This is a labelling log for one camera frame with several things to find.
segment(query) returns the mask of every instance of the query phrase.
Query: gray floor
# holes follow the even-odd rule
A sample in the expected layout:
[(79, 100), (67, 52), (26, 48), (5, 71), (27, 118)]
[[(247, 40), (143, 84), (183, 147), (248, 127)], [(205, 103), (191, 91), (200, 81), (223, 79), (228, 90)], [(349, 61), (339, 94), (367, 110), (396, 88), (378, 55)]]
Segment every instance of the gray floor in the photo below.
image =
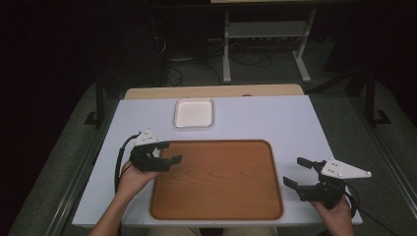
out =
[[(300, 84), (303, 89), (312, 89), (331, 79), (334, 74), (323, 71), (323, 67), (331, 51), (332, 43), (310, 42), (304, 54), (304, 61), (312, 78), (312, 82), (301, 82), (297, 68), (292, 59), (293, 45), (280, 45), (268, 49), (271, 65), (255, 67), (231, 62), (232, 85), (251, 84)], [(247, 58), (252, 61), (259, 54), (236, 53), (235, 58)], [(202, 64), (183, 64), (175, 68), (182, 72), (182, 86), (213, 86), (218, 85), (218, 73), (221, 76), (220, 57), (208, 61), (209, 66)], [(392, 124), (378, 125), (371, 128), (365, 121), (363, 112), (363, 95), (351, 98), (342, 91), (346, 82), (320, 94), (310, 95), (323, 129), (328, 137), (334, 156), (342, 161), (352, 163), (373, 172), (371, 179), (349, 181), (356, 189), (364, 211), (391, 229), (396, 235), (415, 235), (417, 220), (410, 209), (411, 203), (404, 198), (404, 191), (399, 187), (397, 179), (406, 177), (406, 188), (417, 190), (417, 130), (398, 108), (388, 89), (377, 84), (376, 108), (382, 109)], [(115, 100), (106, 100), (106, 114), (110, 120)], [(89, 230), (71, 224), (77, 203), (68, 203), (65, 196), (69, 194), (69, 186), (80, 172), (77, 172), (83, 158), (93, 151), (90, 147), (99, 145), (97, 136), (105, 135), (92, 125), (84, 122), (90, 112), (95, 110), (94, 86), (86, 91), (74, 110), (55, 149), (45, 164), (30, 196), (16, 220), (10, 235), (87, 235)], [(92, 166), (83, 170), (89, 173)], [(61, 221), (62, 227), (51, 224), (59, 209), (71, 209), (62, 215), (68, 215)], [(355, 225), (356, 235), (391, 235), (375, 220), (361, 214), (364, 223)], [(324, 229), (323, 225), (312, 225), (297, 228), (278, 228), (279, 235), (317, 235)], [(127, 228), (124, 235), (147, 235), (143, 228)]]

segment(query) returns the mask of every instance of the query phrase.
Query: table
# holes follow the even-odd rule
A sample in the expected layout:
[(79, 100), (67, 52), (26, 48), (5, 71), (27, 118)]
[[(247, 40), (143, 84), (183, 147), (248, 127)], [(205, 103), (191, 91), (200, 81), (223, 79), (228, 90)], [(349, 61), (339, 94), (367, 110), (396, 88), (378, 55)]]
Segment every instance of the table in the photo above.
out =
[[(294, 95), (288, 95), (288, 90), (285, 88), (294, 89)], [(225, 89), (229, 89), (231, 96), (226, 96)], [(321, 223), (322, 220), (310, 204), (300, 202), (297, 194), (282, 183), (283, 176), (302, 185), (318, 182), (315, 171), (297, 165), (297, 157), (303, 156), (317, 161), (333, 157), (309, 96), (300, 94), (300, 91), (301, 89), (296, 85), (210, 87), (207, 90), (205, 88), (129, 90), (126, 99), (120, 101), (116, 110), (73, 224), (91, 227), (98, 222), (114, 196), (113, 174), (119, 147), (131, 135), (147, 128), (151, 128), (160, 141), (256, 139), (269, 142), (277, 170), (284, 214), (278, 220), (156, 220), (149, 214), (153, 186), (153, 182), (149, 182), (130, 202), (122, 219), (124, 225), (225, 227), (299, 226)], [(247, 93), (251, 93), (252, 96), (241, 96)], [(180, 130), (173, 125), (178, 97), (208, 95), (214, 104), (214, 123), (211, 127), (194, 131)], [(123, 162), (129, 157), (129, 148), (131, 147), (126, 148)], [(359, 214), (356, 214), (353, 222), (362, 222)]]

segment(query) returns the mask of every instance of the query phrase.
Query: dark background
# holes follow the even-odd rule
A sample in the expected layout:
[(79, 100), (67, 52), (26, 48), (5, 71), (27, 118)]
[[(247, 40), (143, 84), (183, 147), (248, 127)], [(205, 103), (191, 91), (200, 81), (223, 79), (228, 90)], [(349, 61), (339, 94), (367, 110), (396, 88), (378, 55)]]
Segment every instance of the dark background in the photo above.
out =
[[(118, 97), (128, 87), (161, 86), (164, 76), (163, 62), (152, 48), (150, 33), (155, 32), (147, 23), (151, 15), (89, 11), (89, 2), (74, 0), (0, 4), (0, 235), (5, 235), (78, 100), (95, 78), (102, 76), (107, 92)], [(336, 40), (328, 70), (343, 72), (353, 64), (366, 65), (417, 124), (415, 14), (408, 1), (322, 8), (311, 39)], [(157, 34), (178, 48), (201, 48), (208, 37), (221, 36), (217, 27), (221, 29), (223, 21), (222, 14), (201, 15), (165, 15), (156, 23)], [(196, 42), (184, 45), (178, 37)], [(106, 50), (97, 47), (98, 42)], [(129, 66), (138, 62), (142, 68)], [(149, 74), (156, 79), (147, 79)]]

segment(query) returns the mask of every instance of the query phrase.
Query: wooden tray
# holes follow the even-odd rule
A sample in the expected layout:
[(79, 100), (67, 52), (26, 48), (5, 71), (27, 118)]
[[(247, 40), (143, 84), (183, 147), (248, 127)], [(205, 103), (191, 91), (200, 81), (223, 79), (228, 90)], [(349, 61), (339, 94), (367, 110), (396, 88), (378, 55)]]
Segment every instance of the wooden tray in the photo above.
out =
[(266, 141), (178, 141), (160, 156), (183, 154), (155, 179), (155, 219), (261, 220), (283, 214), (276, 170)]

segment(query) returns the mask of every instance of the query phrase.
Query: forearm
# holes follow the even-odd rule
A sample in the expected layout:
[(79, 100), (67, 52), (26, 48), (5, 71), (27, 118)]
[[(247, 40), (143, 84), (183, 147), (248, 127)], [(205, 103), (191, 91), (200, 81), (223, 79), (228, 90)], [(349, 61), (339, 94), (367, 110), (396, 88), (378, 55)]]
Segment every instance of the forearm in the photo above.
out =
[(89, 235), (117, 235), (117, 230), (119, 228), (120, 221), (130, 200), (130, 197), (116, 195), (111, 204), (108, 206), (107, 210), (104, 212), (101, 219), (98, 221), (97, 225), (94, 227), (94, 229), (90, 232)]

